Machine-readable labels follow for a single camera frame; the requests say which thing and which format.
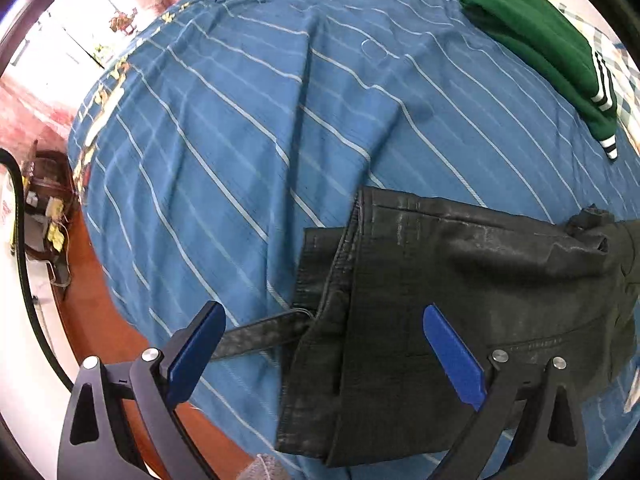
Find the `green garment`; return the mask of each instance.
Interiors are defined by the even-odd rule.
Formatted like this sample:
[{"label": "green garment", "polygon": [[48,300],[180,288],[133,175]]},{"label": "green garment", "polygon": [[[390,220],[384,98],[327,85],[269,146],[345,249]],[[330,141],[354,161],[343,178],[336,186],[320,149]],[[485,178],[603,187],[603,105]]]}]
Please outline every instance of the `green garment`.
[{"label": "green garment", "polygon": [[465,15],[567,99],[612,160],[618,156],[616,95],[599,52],[547,0],[460,0]]}]

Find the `brown floor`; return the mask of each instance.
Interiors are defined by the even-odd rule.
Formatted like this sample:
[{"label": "brown floor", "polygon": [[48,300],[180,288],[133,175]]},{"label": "brown floor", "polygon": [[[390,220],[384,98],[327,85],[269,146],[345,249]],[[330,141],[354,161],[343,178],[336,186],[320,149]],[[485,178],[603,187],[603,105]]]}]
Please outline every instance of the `brown floor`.
[{"label": "brown floor", "polygon": [[[97,355],[106,364],[135,359],[148,347],[148,342],[120,317],[113,306],[79,208],[69,227],[69,239],[69,266],[73,280],[64,299],[56,303],[76,359],[81,362],[88,355]],[[168,478],[151,446],[137,408],[128,402],[125,409],[143,458],[163,479]],[[251,462],[247,453],[193,406],[185,403],[176,411],[220,480],[235,479]]]}]

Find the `silver bolt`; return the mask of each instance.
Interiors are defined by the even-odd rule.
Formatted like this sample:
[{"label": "silver bolt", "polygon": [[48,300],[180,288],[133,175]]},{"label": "silver bolt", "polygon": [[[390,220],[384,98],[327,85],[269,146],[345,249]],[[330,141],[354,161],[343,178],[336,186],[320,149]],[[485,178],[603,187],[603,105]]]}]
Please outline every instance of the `silver bolt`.
[{"label": "silver bolt", "polygon": [[155,361],[158,359],[160,352],[157,348],[147,348],[144,352],[142,352],[142,360],[143,361]]},{"label": "silver bolt", "polygon": [[82,366],[87,370],[90,370],[91,368],[95,368],[97,364],[98,364],[98,358],[95,355],[90,355],[87,359],[82,361]]},{"label": "silver bolt", "polygon": [[566,368],[566,361],[561,357],[554,357],[553,364],[558,370],[564,370]]},{"label": "silver bolt", "polygon": [[491,357],[494,358],[494,361],[497,363],[505,363],[509,360],[509,354],[504,350],[494,350],[494,353],[491,354]]}]

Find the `black hose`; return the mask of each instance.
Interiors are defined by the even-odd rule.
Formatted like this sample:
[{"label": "black hose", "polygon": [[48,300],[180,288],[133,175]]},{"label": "black hose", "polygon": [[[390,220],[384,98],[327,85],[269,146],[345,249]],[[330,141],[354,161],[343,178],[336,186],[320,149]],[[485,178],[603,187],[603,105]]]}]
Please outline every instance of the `black hose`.
[{"label": "black hose", "polygon": [[20,167],[15,161],[11,153],[7,150],[0,148],[0,164],[4,165],[11,176],[12,183],[14,184],[15,195],[15,254],[18,260],[18,277],[20,278],[20,288],[22,289],[22,299],[24,300],[24,306],[27,310],[27,316],[29,316],[29,322],[33,333],[38,340],[40,349],[47,358],[52,370],[56,373],[65,388],[71,391],[74,387],[73,381],[69,379],[68,375],[62,369],[60,362],[51,350],[47,338],[45,338],[38,315],[36,314],[36,307],[33,304],[33,296],[31,295],[31,287],[29,286],[29,275],[27,274],[27,257],[24,253],[24,189],[22,187],[22,175],[20,174]]}]

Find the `blue bedsheet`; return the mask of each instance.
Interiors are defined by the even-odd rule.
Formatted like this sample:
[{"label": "blue bedsheet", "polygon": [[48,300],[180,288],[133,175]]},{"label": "blue bedsheet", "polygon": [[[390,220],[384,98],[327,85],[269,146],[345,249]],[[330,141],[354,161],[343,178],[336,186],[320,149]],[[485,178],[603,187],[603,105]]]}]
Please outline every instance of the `blue bedsheet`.
[{"label": "blue bedsheet", "polygon": [[[210,298],[228,327],[288,308],[303,229],[344,225],[361,184],[551,222],[591,203],[640,212],[625,134],[612,164],[458,0],[182,0],[141,38],[82,209],[114,304],[153,344]],[[94,90],[72,167],[101,113]],[[640,416],[622,413],[634,369],[584,405],[592,478]],[[256,354],[209,365],[192,401],[247,452],[274,454],[279,387],[277,359]],[[349,471],[276,455],[296,479],[422,480],[442,454]]]}]

